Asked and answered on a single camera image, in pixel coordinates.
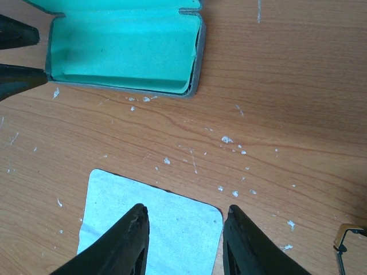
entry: box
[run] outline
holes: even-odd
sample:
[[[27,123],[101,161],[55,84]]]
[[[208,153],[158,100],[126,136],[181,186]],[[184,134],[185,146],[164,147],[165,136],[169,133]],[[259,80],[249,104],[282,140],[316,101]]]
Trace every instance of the box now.
[[[176,97],[194,95],[205,42],[201,0],[27,0],[57,17],[49,81]]]

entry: wood grain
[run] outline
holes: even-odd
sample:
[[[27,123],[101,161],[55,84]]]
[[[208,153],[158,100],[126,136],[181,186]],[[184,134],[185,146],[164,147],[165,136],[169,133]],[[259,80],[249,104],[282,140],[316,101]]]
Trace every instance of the wood grain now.
[[[41,33],[0,62],[43,68],[52,16],[20,0],[0,6]],[[224,218],[238,204],[311,273],[337,274],[339,225],[367,223],[367,6],[263,1],[260,23],[257,8],[206,1],[190,100],[48,83],[0,103],[1,274],[47,274],[76,254],[94,168],[210,203]],[[221,253],[213,274],[223,274]],[[354,274],[366,271],[364,255]]]

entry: wooden table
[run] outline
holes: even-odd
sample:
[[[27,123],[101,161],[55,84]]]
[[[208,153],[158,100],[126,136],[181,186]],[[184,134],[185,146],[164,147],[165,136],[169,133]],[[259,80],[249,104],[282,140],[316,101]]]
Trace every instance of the wooden table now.
[[[43,68],[53,17],[20,0],[0,7],[41,34],[0,62]],[[311,273],[337,274],[339,225],[367,223],[366,8],[269,0],[258,23],[257,1],[207,0],[190,100],[48,83],[1,102],[0,274],[47,274],[76,254],[94,168],[210,203],[224,218],[237,204]],[[213,274],[223,274],[221,248]]]

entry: teal box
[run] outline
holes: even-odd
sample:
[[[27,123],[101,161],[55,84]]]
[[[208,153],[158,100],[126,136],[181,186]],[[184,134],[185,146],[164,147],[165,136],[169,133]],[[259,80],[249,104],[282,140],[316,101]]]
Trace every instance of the teal box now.
[[[176,97],[195,94],[205,43],[200,0],[26,0],[57,17],[50,81]]]

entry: cloth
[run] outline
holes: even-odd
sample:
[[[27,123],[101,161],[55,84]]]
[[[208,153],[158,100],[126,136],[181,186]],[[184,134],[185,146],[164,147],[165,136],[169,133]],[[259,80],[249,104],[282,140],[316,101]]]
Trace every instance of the cloth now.
[[[212,274],[223,227],[218,209],[98,169],[89,177],[77,253],[137,203],[148,208],[150,222],[146,275]]]

